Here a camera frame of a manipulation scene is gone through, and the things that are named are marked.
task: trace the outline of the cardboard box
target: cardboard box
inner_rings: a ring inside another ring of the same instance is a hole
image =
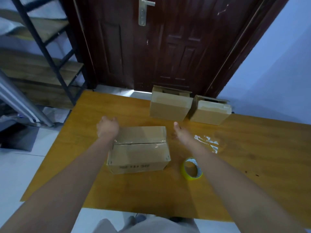
[[[190,121],[220,125],[232,112],[229,101],[196,95],[190,109]]]
[[[108,153],[107,167],[113,174],[163,170],[171,160],[166,128],[120,128]]]
[[[150,102],[150,117],[183,121],[186,117],[193,98],[191,92],[153,86]]]

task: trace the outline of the yellow tape roll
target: yellow tape roll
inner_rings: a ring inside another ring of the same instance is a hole
[[[196,166],[196,169],[197,169],[197,174],[195,177],[191,176],[187,171],[186,171],[186,167],[185,167],[185,163],[186,162],[191,162],[193,163],[195,166]],[[196,179],[199,179],[202,175],[203,175],[203,172],[201,171],[201,168],[199,168],[199,166],[197,165],[197,162],[194,158],[187,158],[183,164],[181,165],[181,174],[184,176],[184,178],[186,180],[196,180]]]

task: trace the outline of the black metal frame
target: black metal frame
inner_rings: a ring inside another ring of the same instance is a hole
[[[70,26],[69,24],[66,25],[64,28],[62,28],[60,31],[52,35],[48,40],[45,42],[42,41],[41,37],[39,36],[36,28],[34,27],[30,17],[28,16],[28,12],[33,11],[34,9],[41,7],[48,2],[52,0],[35,0],[33,2],[27,3],[26,5],[23,5],[20,0],[12,0],[13,4],[15,5],[17,11],[19,12],[21,18],[23,19],[26,27],[28,28],[29,32],[33,36],[34,40],[36,41],[37,45],[39,46],[40,50],[42,51],[44,57],[46,58],[47,62],[49,63],[50,67],[53,69],[54,73],[56,74],[57,79],[59,80],[61,86],[63,87],[64,91],[66,92],[67,96],[69,97],[70,101],[72,102],[73,105],[76,105],[76,101],[79,99],[80,95],[82,94],[83,90],[90,85],[88,82],[88,79],[86,75],[86,70],[84,70],[84,66],[79,70],[79,72],[76,74],[76,76],[72,79],[72,81],[66,85],[62,75],[60,74],[59,70],[61,67],[78,51],[77,46],[73,46],[72,50],[68,52],[67,55],[65,55],[60,63],[56,65],[49,54],[48,50],[46,49],[46,46],[51,43],[53,40],[55,40],[60,34],[62,34],[64,31],[68,31]],[[73,81],[77,78],[78,74],[82,72],[83,77],[84,77],[84,84],[81,86],[80,90],[74,97],[71,92],[69,91],[69,86],[72,85]]]

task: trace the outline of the door handle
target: door handle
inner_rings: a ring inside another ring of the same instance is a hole
[[[139,0],[138,24],[140,26],[146,25],[147,6],[155,6],[155,5],[156,5],[156,3],[154,1]]]

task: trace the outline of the blue wall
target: blue wall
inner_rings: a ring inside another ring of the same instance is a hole
[[[289,0],[219,98],[235,113],[311,124],[311,0]]]

